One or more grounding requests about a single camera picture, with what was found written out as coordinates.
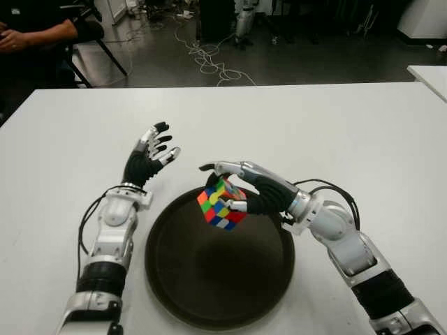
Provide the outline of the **robot left hand black silver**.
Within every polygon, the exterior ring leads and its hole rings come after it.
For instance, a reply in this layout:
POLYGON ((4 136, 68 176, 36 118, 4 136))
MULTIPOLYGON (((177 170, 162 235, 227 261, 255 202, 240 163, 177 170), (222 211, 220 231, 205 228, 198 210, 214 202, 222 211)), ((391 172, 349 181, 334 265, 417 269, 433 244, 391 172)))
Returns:
POLYGON ((172 140, 173 137, 160 134, 168 129, 169 125, 166 122, 159 122, 151 126, 137 140, 124 168, 123 184, 143 188, 148 180, 179 156, 181 152, 179 147, 173 147, 163 153, 167 149, 165 142, 172 140))

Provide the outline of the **robot right hand black silver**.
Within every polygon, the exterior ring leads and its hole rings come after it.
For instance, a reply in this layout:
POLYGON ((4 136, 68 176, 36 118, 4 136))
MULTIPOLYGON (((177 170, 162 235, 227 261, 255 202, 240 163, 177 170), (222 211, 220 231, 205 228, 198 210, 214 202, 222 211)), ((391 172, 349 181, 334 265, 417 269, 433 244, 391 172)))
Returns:
POLYGON ((216 184, 220 177, 234 174, 258 191, 256 195, 248 195, 246 200, 225 201, 225 206, 232 211, 278 214, 288 211, 299 192, 299 188, 284 178, 249 161, 215 161, 201 165, 199 170, 212 172, 206 186, 216 184))

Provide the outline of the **seated person's hand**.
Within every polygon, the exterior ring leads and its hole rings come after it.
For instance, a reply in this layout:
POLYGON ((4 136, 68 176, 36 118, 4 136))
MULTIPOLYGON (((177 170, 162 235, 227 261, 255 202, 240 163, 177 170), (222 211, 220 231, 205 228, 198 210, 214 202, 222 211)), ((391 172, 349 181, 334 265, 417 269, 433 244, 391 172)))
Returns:
POLYGON ((29 46, 30 42, 25 33, 9 29, 5 23, 1 22, 0 52, 2 54, 20 52, 29 46))

